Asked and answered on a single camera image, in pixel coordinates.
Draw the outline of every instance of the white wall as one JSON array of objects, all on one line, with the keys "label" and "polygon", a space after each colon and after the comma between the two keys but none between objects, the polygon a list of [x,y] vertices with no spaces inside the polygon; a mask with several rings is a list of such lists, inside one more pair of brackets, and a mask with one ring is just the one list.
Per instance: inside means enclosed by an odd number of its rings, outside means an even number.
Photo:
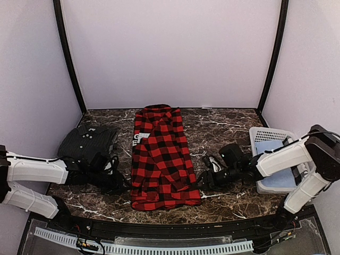
[{"label": "white wall", "polygon": [[[53,157],[81,117],[64,61],[53,2],[0,1],[0,144]],[[40,192],[45,183],[29,183]],[[16,254],[28,214],[0,205],[0,252]]]},{"label": "white wall", "polygon": [[[314,124],[340,133],[340,2],[290,1],[264,117],[303,135]],[[340,254],[340,182],[315,200],[333,254]]]},{"label": "white wall", "polygon": [[86,106],[257,107],[280,4],[63,1]]}]

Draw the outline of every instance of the black pole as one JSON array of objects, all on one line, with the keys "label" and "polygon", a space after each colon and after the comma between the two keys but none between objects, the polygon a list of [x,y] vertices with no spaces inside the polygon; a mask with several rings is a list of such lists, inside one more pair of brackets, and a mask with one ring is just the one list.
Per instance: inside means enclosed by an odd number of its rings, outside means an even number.
[{"label": "black pole", "polygon": [[60,42],[62,44],[67,70],[69,71],[73,90],[74,90],[76,99],[78,101],[79,107],[81,109],[81,112],[84,114],[84,113],[86,113],[87,110],[86,110],[86,106],[85,106],[83,96],[82,96],[81,91],[80,91],[77,76],[75,75],[75,70],[74,70],[74,66],[73,66],[73,62],[72,62],[69,43],[67,42],[66,30],[65,30],[63,13],[62,13],[62,6],[61,6],[61,3],[60,3],[60,0],[53,0],[53,4],[54,4],[55,18],[57,20]]},{"label": "black pole", "polygon": [[257,107],[257,110],[260,114],[262,113],[262,111],[265,107],[266,100],[267,100],[269,90],[270,90],[270,85],[271,85],[271,82],[273,81],[275,68],[276,68],[278,56],[279,56],[279,53],[280,53],[280,48],[281,48],[281,43],[282,43],[282,38],[283,38],[283,32],[285,30],[287,11],[288,11],[288,0],[282,0],[273,54],[271,55],[269,69],[268,69],[265,85],[263,87],[262,95],[261,95],[261,98],[260,98],[260,103],[259,103],[259,106]]}]

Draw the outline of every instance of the checkered fabric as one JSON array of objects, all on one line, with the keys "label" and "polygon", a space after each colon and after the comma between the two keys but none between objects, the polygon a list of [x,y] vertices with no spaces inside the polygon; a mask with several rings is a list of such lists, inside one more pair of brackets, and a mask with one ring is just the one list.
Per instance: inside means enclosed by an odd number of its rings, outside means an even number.
[{"label": "checkered fabric", "polygon": [[201,204],[179,108],[155,105],[137,112],[132,143],[132,208]]}]

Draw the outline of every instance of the marble tabletop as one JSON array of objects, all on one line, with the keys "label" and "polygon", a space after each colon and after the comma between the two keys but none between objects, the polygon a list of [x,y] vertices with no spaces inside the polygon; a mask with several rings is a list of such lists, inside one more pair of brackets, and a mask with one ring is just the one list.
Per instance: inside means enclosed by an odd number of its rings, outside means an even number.
[{"label": "marble tabletop", "polygon": [[[130,179],[134,116],[138,109],[90,110],[82,119],[89,125],[107,125],[119,132],[115,154],[119,156],[119,171]],[[181,109],[184,132],[197,176],[207,168],[202,156],[215,155],[224,145],[236,142],[250,153],[249,128],[262,126],[253,109]],[[102,195],[91,186],[52,184],[48,195],[61,197],[72,215],[91,219],[143,224],[196,224],[254,218],[273,214],[281,195],[261,195],[255,183],[231,184],[221,192],[202,192],[202,205],[172,210],[135,211],[130,195]]]}]

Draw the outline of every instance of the blue cloth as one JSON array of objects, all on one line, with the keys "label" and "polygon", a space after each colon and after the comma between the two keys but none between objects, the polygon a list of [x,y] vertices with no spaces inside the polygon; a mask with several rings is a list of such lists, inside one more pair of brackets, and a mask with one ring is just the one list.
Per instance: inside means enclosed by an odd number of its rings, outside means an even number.
[{"label": "blue cloth", "polygon": [[[257,154],[265,152],[265,150],[273,150],[282,147],[280,140],[270,140],[263,142],[255,142]],[[295,188],[295,178],[291,168],[283,169],[269,177],[261,180],[261,183],[268,188]]]}]

